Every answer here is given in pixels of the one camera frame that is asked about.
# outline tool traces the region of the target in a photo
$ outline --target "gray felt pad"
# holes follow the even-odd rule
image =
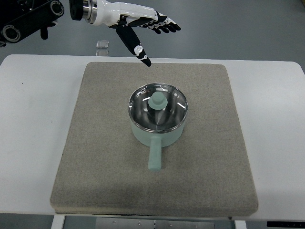
[[[179,88],[189,103],[180,139],[147,169],[130,95],[147,83]],[[217,64],[87,65],[51,195],[57,213],[248,216],[258,201],[226,68]]]

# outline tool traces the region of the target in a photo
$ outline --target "pot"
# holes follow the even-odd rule
[[[131,95],[128,113],[132,132],[142,144],[150,147],[150,171],[161,170],[162,147],[179,139],[187,111],[185,96],[169,84],[150,83]]]

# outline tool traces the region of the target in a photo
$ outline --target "glass lid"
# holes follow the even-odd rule
[[[129,116],[142,130],[167,133],[184,122],[188,104],[174,86],[150,83],[137,89],[129,99]]]

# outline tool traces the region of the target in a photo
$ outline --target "metal rim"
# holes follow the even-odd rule
[[[6,31],[9,29],[13,29],[16,32],[16,35],[17,35],[16,38],[10,38],[7,36]],[[4,26],[2,29],[2,34],[3,34],[4,38],[9,42],[18,42],[21,37],[20,31],[18,29],[16,29],[13,25]]]
[[[54,9],[53,9],[53,6],[54,5],[59,5],[60,7],[61,7],[61,11],[60,12],[55,12],[54,11]],[[55,14],[55,15],[57,15],[57,16],[61,16],[61,15],[63,15],[63,6],[58,2],[58,1],[53,1],[53,2],[51,2],[51,4],[50,4],[50,8],[51,8],[51,11]]]
[[[89,17],[87,16],[86,21],[89,24],[94,24],[95,20],[96,20],[96,16],[97,16],[97,10],[98,10],[97,0],[90,0],[87,2],[88,2],[88,7],[90,8],[90,15],[89,15]]]
[[[172,86],[172,85],[166,84],[166,83],[149,83],[149,84],[143,85],[142,87],[139,87],[137,90],[135,90],[135,91],[132,93],[132,95],[131,95],[130,98],[129,98],[128,104],[130,104],[131,99],[132,99],[138,92],[140,92],[143,88],[145,88],[145,87],[147,87],[147,86],[149,86],[149,85],[164,85],[164,86],[169,86],[169,87],[171,87],[171,88],[177,90],[177,91],[183,96],[183,98],[185,99],[185,108],[186,108],[186,111],[185,111],[184,117],[183,117],[183,119],[181,120],[181,122],[180,122],[178,125],[176,125],[176,126],[174,126],[174,127],[172,127],[172,128],[169,128],[169,129],[166,129],[166,130],[151,130],[151,129],[145,128],[145,127],[141,126],[140,124],[138,124],[138,123],[133,119],[130,109],[128,109],[128,114],[129,114],[129,117],[130,117],[130,120],[132,121],[132,123],[135,124],[138,128],[140,128],[140,129],[143,130],[143,131],[146,131],[146,132],[149,132],[149,133],[156,133],[156,134],[165,134],[165,133],[169,133],[169,132],[171,132],[171,131],[173,131],[173,130],[179,128],[179,127],[185,122],[185,119],[186,119],[187,114],[188,114],[188,107],[189,107],[189,105],[188,105],[188,103],[187,103],[187,100],[186,100],[185,95],[184,95],[178,88],[176,88],[175,86]]]

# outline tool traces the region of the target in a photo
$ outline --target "black fingertip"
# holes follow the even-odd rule
[[[171,32],[176,32],[176,31],[177,31],[177,30],[176,30],[173,26],[171,26],[171,25],[165,25],[165,27],[168,28],[168,30],[171,31]]]
[[[165,27],[160,27],[160,29],[163,31],[163,32],[165,32],[165,33],[169,33],[170,31],[167,29],[167,28],[165,28]]]
[[[152,65],[152,62],[149,58],[141,60],[146,66],[150,67]]]
[[[153,28],[152,30],[155,31],[157,34],[161,34],[161,31],[157,28]]]
[[[175,24],[175,29],[176,29],[176,30],[178,30],[178,31],[180,31],[180,30],[181,30],[180,26],[179,26],[179,25],[177,25],[177,24]]]

